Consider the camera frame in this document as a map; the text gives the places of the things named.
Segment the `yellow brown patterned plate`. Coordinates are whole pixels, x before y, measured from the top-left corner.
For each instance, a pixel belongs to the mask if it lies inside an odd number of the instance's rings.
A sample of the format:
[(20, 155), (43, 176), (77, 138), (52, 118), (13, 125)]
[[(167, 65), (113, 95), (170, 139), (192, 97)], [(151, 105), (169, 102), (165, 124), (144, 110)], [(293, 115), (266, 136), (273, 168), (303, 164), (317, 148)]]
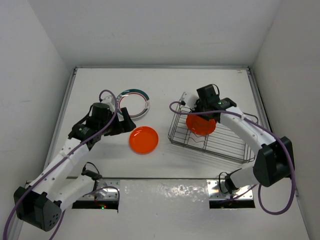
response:
[(159, 143), (158, 133), (149, 126), (137, 127), (129, 136), (129, 145), (137, 154), (149, 154)]

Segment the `white green-rimmed plate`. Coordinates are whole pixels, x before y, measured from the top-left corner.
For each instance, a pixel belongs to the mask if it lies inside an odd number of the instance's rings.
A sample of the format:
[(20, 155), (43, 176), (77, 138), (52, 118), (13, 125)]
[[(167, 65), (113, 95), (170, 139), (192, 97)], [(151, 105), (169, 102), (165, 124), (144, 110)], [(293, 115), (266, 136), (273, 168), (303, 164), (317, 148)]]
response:
[(150, 97), (140, 89), (131, 88), (121, 92), (117, 98), (118, 115), (123, 116), (122, 108), (126, 108), (132, 120), (145, 116), (150, 109)]

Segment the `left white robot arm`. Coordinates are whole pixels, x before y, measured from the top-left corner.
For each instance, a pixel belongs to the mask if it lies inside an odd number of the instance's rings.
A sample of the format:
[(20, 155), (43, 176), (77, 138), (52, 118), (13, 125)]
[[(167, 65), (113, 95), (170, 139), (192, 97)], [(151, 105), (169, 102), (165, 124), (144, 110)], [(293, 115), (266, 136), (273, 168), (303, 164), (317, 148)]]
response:
[(127, 109), (111, 110), (111, 104), (95, 102), (85, 117), (71, 129), (64, 146), (47, 168), (28, 187), (19, 187), (14, 195), (17, 217), (45, 232), (52, 230), (62, 212), (75, 201), (97, 189), (102, 175), (83, 170), (76, 180), (62, 186), (74, 167), (103, 136), (128, 133), (136, 128)]

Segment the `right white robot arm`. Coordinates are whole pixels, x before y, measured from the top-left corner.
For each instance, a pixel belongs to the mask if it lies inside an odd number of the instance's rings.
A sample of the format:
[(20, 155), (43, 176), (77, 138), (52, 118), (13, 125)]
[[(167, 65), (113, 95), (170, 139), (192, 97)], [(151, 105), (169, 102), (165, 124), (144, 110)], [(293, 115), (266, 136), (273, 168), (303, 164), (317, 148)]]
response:
[(270, 187), (294, 171), (293, 146), (287, 137), (276, 138), (252, 122), (230, 98), (220, 98), (213, 85), (197, 89), (187, 100), (192, 112), (207, 121), (215, 120), (232, 130), (255, 154), (253, 166), (225, 176), (223, 189), (232, 194), (247, 185)]

